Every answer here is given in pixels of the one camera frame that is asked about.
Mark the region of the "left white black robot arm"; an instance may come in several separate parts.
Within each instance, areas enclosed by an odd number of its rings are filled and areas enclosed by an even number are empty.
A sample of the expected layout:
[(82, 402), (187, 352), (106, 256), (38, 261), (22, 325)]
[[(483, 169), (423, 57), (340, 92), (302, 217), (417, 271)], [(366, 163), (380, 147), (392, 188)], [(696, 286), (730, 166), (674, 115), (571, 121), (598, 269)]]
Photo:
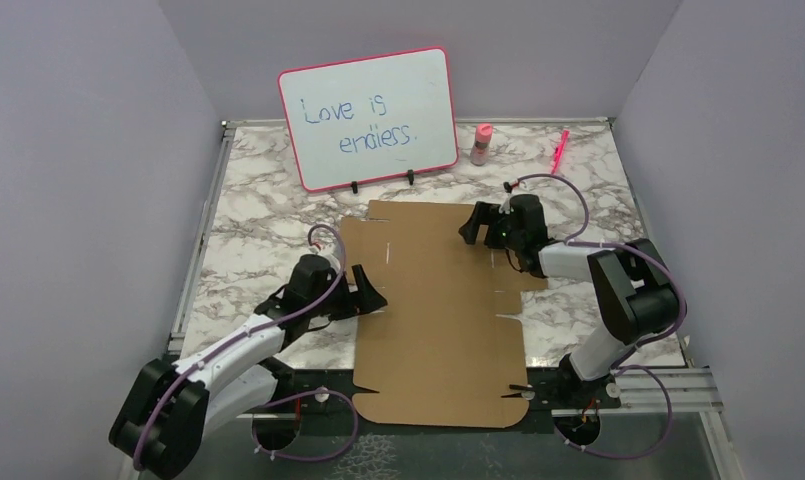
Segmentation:
[(305, 254), (288, 282), (236, 330), (182, 360), (145, 364), (109, 430), (109, 443), (136, 470), (173, 479), (208, 435), (252, 408), (272, 413), (252, 435), (258, 450), (277, 458), (299, 431), (305, 400), (337, 397), (351, 406), (345, 394), (325, 387), (296, 392), (296, 370), (276, 358), (309, 332), (316, 317), (342, 320), (387, 306), (361, 265), (351, 271), (353, 287), (335, 259)]

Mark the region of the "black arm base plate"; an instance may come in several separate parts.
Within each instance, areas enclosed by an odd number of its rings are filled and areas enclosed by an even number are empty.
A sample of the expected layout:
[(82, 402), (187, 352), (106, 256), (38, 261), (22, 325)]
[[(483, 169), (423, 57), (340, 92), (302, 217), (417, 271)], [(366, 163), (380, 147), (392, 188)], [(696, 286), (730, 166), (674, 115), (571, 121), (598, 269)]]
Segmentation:
[(587, 396), (563, 401), (554, 395), (554, 367), (529, 367), (525, 381), (510, 387), (428, 387), (382, 395), (357, 386), (351, 369), (274, 368), (272, 397), (251, 408), (253, 427), (265, 436), (343, 436), (359, 416), (359, 430), (377, 435), (449, 433), (551, 434), (556, 416), (600, 424), (621, 407), (610, 394), (612, 377)]

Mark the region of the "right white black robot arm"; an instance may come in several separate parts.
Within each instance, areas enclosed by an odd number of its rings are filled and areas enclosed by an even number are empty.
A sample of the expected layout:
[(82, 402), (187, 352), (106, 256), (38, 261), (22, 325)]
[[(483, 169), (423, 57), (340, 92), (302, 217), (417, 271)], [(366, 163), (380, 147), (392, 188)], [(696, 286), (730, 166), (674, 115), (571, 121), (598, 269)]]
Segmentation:
[(521, 273), (593, 286), (602, 323), (562, 358), (552, 385), (567, 406), (590, 399), (613, 368), (638, 347), (671, 333), (686, 315), (686, 302), (651, 241), (558, 241), (550, 236), (535, 195), (514, 195), (503, 204), (477, 202), (458, 233), (468, 245), (482, 241), (506, 252)]

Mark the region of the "brown cardboard box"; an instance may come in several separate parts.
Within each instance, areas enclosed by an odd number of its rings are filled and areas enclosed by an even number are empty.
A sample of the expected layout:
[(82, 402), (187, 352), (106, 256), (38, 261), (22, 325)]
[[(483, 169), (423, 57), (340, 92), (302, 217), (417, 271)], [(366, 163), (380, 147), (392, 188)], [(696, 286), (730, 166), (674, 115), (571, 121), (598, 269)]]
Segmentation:
[(357, 322), (355, 382), (377, 391), (510, 387), (525, 381), (522, 296), (547, 283), (505, 255), (467, 245), (465, 204), (373, 200), (342, 220), (348, 263), (361, 264), (388, 301)]

